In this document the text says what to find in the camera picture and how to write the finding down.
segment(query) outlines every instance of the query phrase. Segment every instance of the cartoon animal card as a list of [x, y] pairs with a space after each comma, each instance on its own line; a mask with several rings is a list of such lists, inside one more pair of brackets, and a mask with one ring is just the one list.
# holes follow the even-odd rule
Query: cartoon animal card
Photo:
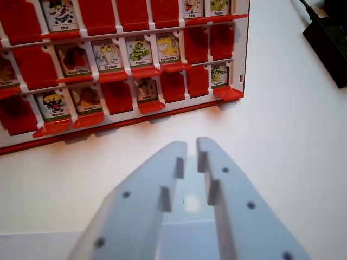
[[70, 111], [59, 90], [34, 94], [35, 101], [45, 122], [70, 118]]
[[130, 67], [137, 68], [153, 64], [151, 43], [143, 36], [130, 37], [126, 41]]
[[90, 75], [91, 67], [86, 51], [76, 43], [54, 46], [65, 77]]
[[211, 16], [229, 15], [232, 0], [211, 0]]
[[11, 61], [0, 57], [0, 88], [16, 87], [19, 84]]
[[145, 103], [158, 100], [158, 90], [156, 81], [150, 77], [144, 79], [134, 79], [136, 96], [138, 103]]
[[98, 92], [89, 86], [71, 88], [70, 93], [78, 115], [102, 111]]
[[182, 3], [183, 19], [192, 19], [204, 16], [204, 0], [182, 0]]
[[78, 29], [71, 0], [40, 0], [40, 3], [50, 32]]
[[93, 41], [92, 46], [99, 72], [124, 69], [119, 46], [114, 44], [111, 39]]
[[180, 61], [179, 39], [173, 32], [157, 35], [159, 63]]
[[212, 88], [229, 85], [229, 67], [225, 63], [211, 65]]

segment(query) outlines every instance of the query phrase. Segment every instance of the black dot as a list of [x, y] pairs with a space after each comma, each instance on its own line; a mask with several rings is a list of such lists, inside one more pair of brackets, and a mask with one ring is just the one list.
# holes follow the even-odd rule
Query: black dot
[[103, 237], [98, 238], [94, 243], [96, 248], [102, 248], [105, 245], [105, 240]]
[[285, 253], [283, 254], [283, 259], [284, 259], [284, 260], [293, 260], [294, 257], [292, 256], [291, 253], [285, 252]]
[[255, 204], [254, 204], [254, 202], [249, 202], [249, 203], [247, 203], [247, 207], [249, 207], [251, 210], [253, 210], [253, 209], [255, 209]]
[[123, 192], [123, 198], [128, 198], [130, 196], [130, 192], [129, 191], [125, 191]]

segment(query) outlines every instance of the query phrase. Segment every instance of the guess who board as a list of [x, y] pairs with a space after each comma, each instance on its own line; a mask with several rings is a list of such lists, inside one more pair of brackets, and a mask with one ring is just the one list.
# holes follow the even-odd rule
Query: guess who board
[[248, 10], [1, 0], [0, 154], [242, 98]]

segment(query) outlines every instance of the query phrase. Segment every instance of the black cable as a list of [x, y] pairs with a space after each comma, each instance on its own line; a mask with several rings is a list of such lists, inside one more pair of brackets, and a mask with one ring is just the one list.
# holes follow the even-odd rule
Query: black cable
[[311, 19], [312, 21], [319, 18], [318, 15], [317, 15], [317, 13], [313, 10], [312, 7], [309, 6], [309, 4], [306, 3], [305, 0], [300, 0], [300, 2], [302, 2], [302, 4], [305, 6], [306, 11], [307, 11], [307, 13], [309, 14], [310, 19]]

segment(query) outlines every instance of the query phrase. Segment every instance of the white table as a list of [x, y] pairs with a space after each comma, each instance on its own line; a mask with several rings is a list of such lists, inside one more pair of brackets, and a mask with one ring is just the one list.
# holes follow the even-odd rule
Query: white table
[[[238, 102], [0, 157], [0, 234], [83, 230], [104, 196], [150, 155], [182, 140], [193, 169], [196, 138], [207, 136], [312, 259], [347, 259], [347, 89], [336, 87], [306, 42], [300, 10], [295, 0], [251, 2]], [[203, 192], [203, 176], [188, 174], [167, 223], [213, 218], [193, 196]]]

